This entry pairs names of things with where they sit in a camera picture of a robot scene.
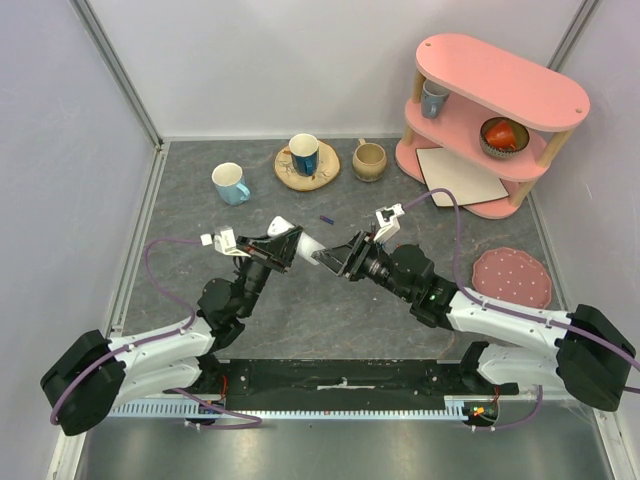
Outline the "white remote control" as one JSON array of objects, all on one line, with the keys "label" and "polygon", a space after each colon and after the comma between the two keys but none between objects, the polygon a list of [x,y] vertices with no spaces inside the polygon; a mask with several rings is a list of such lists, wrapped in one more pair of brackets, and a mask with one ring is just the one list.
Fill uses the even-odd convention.
[{"label": "white remote control", "polygon": [[[281,216],[276,216],[267,228],[267,235],[269,237],[275,237],[279,234],[285,233],[295,227],[294,224],[290,223],[286,219]],[[297,247],[296,247],[296,255],[311,265],[317,266],[319,262],[313,258],[313,254],[316,251],[324,250],[325,246],[320,242],[309,236],[307,233],[302,232],[299,236]]]}]

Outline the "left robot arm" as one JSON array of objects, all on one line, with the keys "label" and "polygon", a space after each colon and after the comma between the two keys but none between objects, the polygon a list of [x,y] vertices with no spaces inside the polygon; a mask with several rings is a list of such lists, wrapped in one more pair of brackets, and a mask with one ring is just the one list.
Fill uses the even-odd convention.
[{"label": "left robot arm", "polygon": [[236,258],[235,279],[210,280],[187,318],[167,327],[118,338],[98,330],[82,334],[40,381],[51,424],[74,436],[129,401],[166,390],[215,389],[215,352],[244,331],[242,321],[252,315],[270,274],[291,267],[302,235],[300,226],[254,238],[230,228],[201,235],[196,245]]}]

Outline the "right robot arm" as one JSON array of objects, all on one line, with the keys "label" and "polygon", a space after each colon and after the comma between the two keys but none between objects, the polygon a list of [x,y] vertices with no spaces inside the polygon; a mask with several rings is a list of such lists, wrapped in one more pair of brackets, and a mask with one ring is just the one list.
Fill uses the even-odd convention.
[{"label": "right robot arm", "polygon": [[635,348],[597,308],[536,310],[480,295],[437,275],[415,244],[387,253],[361,231],[309,258],[350,281],[370,279],[409,303],[411,314],[428,327],[497,339],[495,345],[472,348],[471,360],[458,368],[459,384],[469,393],[490,385],[537,385],[614,412],[637,364]]}]

